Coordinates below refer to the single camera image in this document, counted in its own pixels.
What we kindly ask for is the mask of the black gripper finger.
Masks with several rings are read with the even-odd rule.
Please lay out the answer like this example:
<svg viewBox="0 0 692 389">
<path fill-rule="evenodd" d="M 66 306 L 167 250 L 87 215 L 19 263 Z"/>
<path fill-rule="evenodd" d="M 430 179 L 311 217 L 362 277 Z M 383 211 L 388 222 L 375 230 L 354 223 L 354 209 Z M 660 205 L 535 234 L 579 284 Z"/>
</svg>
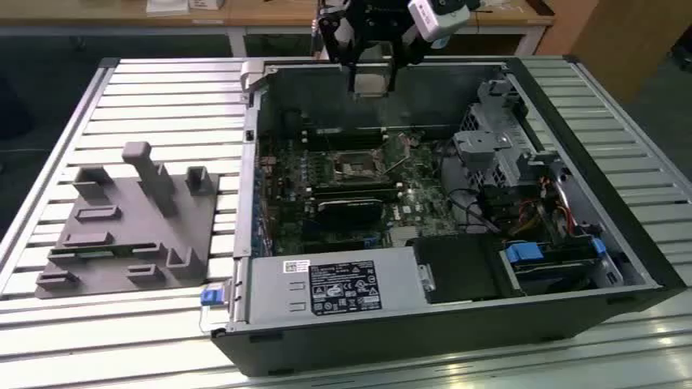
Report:
<svg viewBox="0 0 692 389">
<path fill-rule="evenodd" d="M 355 92 L 358 62 L 363 53 L 363 38 L 347 19 L 344 10 L 320 10 L 318 30 L 323 40 L 323 51 L 334 64 L 347 69 L 347 91 Z"/>
<path fill-rule="evenodd" d="M 423 61 L 431 49 L 431 43 L 423 38 L 419 28 L 412 25 L 406 33 L 392 41 L 391 47 L 388 92 L 394 92 L 396 89 L 399 70 Z"/>
</svg>

